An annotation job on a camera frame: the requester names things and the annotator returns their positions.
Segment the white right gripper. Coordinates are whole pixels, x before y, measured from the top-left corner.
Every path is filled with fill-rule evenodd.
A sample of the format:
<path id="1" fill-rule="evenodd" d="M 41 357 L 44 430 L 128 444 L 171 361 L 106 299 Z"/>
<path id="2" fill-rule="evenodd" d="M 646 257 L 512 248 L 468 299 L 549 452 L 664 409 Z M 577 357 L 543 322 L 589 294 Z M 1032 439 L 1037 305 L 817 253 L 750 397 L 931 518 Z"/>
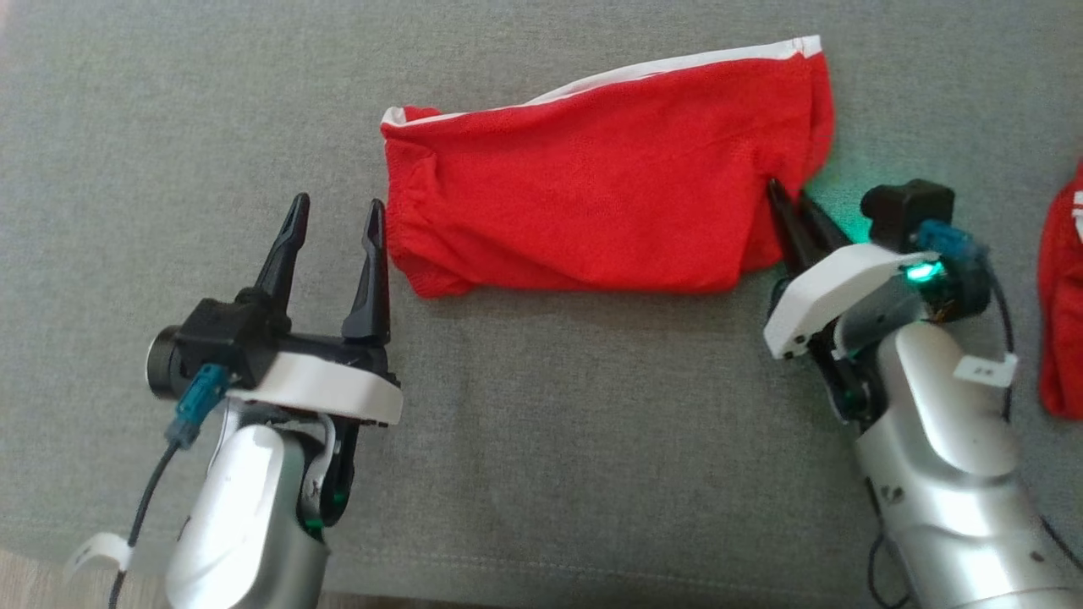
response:
<path id="1" fill-rule="evenodd" d="M 852 245 L 810 196 L 801 196 L 798 207 L 777 178 L 768 181 L 767 194 L 783 263 L 794 278 L 767 320 L 766 346 L 780 361 L 810 357 L 839 419 L 871 423 L 883 409 L 875 347 L 930 316 L 918 288 L 935 277 L 939 255 Z M 819 261 L 819 250 L 827 258 Z"/>

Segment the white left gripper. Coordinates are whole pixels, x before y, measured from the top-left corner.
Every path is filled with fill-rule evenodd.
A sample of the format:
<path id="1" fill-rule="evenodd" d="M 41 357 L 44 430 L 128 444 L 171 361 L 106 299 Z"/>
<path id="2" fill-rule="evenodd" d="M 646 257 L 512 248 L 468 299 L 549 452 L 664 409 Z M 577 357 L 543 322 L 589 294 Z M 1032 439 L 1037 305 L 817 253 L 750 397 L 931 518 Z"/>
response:
<path id="1" fill-rule="evenodd" d="M 268 309 L 278 331 L 293 329 L 288 304 L 293 271 L 308 235 L 311 198 L 298 193 L 261 267 L 256 288 L 268 295 Z M 289 422 L 316 422 L 322 439 L 302 439 L 305 478 L 298 500 L 306 529 L 325 529 L 342 517 L 355 482 L 355 450 L 364 425 L 396 425 L 404 396 L 388 370 L 382 346 L 389 344 L 391 312 L 386 243 L 386 208 L 375 198 L 362 235 L 365 254 L 355 300 L 341 324 L 347 342 L 315 335 L 290 336 L 255 388 L 229 389 L 223 436 L 245 425 L 270 425 L 279 431 Z"/>

